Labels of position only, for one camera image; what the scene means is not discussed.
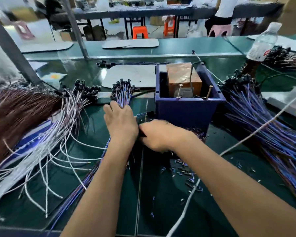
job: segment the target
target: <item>black pants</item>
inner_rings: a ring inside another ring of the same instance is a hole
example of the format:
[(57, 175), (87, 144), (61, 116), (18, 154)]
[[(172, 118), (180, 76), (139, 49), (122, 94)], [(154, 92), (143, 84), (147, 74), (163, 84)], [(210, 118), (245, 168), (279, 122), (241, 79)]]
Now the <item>black pants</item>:
[(232, 17), (217, 17), (217, 16), (213, 16), (211, 18), (209, 18), (207, 21), (205, 21), (205, 28), (207, 30), (207, 36), (209, 36), (209, 32), (211, 30), (211, 28), (213, 27), (213, 25), (229, 25), (232, 22)]

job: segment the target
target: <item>hand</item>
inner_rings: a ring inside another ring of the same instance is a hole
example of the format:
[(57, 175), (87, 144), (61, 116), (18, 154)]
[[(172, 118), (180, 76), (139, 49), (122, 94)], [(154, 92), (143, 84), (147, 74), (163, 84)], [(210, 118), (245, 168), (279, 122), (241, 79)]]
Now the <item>hand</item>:
[(138, 124), (130, 106), (126, 105), (122, 109), (116, 101), (111, 101), (110, 105), (104, 105), (103, 110), (111, 139), (134, 144), (138, 136)]
[(147, 136), (141, 137), (142, 142), (157, 152), (175, 151), (175, 147), (190, 133), (165, 120), (152, 120), (140, 124), (139, 128)]

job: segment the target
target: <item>purple box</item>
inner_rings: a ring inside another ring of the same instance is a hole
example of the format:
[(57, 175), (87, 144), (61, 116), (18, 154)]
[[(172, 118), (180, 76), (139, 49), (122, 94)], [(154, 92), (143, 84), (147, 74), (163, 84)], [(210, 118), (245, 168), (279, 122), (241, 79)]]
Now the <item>purple box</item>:
[(163, 97), (169, 91), (167, 73), (160, 72), (159, 65), (156, 65), (157, 119), (167, 120), (179, 127), (196, 127), (207, 130), (217, 105), (225, 103), (226, 99), (204, 64), (199, 64), (196, 72), (203, 82), (200, 96), (206, 96), (209, 86), (213, 86), (209, 98)]

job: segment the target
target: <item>brown wire bundle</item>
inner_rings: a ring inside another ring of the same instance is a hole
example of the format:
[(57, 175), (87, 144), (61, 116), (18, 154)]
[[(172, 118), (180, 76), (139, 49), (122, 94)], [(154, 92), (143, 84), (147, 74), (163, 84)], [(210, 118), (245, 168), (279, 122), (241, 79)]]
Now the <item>brown wire bundle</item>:
[(0, 90), (0, 163), (22, 137), (61, 108), (61, 97), (33, 88)]

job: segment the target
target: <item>person sitting on stool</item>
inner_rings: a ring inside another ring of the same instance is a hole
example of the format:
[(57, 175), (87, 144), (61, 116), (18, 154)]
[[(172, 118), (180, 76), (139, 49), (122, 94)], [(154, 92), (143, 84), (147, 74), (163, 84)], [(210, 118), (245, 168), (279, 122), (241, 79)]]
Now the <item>person sitting on stool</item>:
[(216, 8), (218, 11), (213, 17), (205, 21), (207, 36), (210, 36), (210, 30), (213, 25), (222, 26), (231, 24), (234, 7), (236, 6), (237, 1), (238, 0), (217, 0)]

